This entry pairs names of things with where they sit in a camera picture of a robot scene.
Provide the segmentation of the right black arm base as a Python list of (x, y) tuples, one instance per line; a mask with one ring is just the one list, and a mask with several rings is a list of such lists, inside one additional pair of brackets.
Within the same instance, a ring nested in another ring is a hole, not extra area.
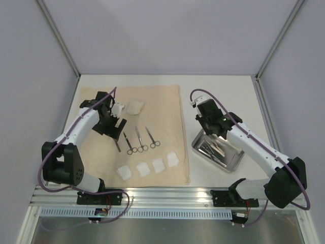
[(259, 207), (257, 199), (243, 199), (229, 190), (211, 190), (214, 207)]

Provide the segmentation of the steel tweezers pair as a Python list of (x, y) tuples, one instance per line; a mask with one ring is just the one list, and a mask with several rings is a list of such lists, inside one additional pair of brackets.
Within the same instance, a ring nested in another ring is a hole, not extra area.
[(210, 138), (204, 138), (199, 145), (199, 151), (205, 154), (213, 161), (221, 161), (225, 157), (225, 152), (218, 144)]

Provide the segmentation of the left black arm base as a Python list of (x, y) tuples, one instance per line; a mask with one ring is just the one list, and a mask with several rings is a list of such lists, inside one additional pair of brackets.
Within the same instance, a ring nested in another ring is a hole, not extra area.
[(122, 190), (105, 189), (103, 193), (104, 194), (95, 195), (78, 192), (77, 205), (121, 205)]

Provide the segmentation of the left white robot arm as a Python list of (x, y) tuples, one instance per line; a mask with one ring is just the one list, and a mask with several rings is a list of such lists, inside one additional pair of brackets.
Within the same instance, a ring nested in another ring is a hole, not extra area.
[(90, 131), (118, 142), (127, 121), (120, 117), (124, 105), (116, 102), (115, 95), (114, 88), (109, 93), (99, 91), (94, 99), (83, 101), (68, 129), (53, 142), (45, 142), (42, 145), (38, 183), (43, 190), (51, 192), (44, 183), (52, 182), (63, 184), (63, 190), (73, 188), (84, 192), (96, 204), (105, 201), (105, 183), (85, 171), (78, 147)]

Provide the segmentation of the steel forceps dark handle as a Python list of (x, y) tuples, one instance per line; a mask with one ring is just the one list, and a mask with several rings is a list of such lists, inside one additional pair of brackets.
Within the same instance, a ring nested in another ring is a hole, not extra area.
[(121, 152), (120, 146), (118, 145), (117, 141), (115, 141), (115, 144), (116, 144), (116, 147), (117, 147), (118, 151)]

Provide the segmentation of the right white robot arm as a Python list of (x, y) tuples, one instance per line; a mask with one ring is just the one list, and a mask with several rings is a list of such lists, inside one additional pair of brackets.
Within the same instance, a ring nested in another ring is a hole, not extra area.
[(267, 175), (266, 179), (241, 178), (229, 187), (235, 206), (247, 199), (266, 198), (278, 208), (293, 204), (307, 189), (306, 166), (299, 157), (291, 159), (260, 140), (236, 114), (223, 113), (213, 99), (200, 96), (192, 101), (196, 120), (206, 135), (222, 137), (243, 150)]

